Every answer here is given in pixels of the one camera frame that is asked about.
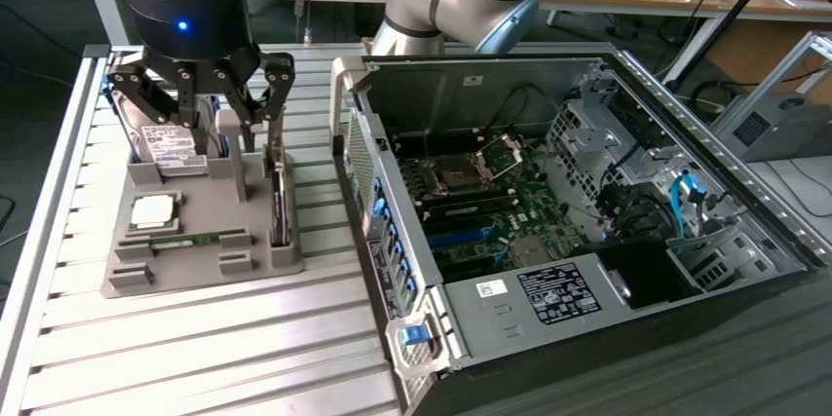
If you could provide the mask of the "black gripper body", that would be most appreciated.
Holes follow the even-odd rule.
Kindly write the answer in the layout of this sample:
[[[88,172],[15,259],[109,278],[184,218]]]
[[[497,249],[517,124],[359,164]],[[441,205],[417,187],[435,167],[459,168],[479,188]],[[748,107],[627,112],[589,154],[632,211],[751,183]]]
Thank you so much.
[[[127,0],[144,45],[144,62],[256,64],[247,0]]]

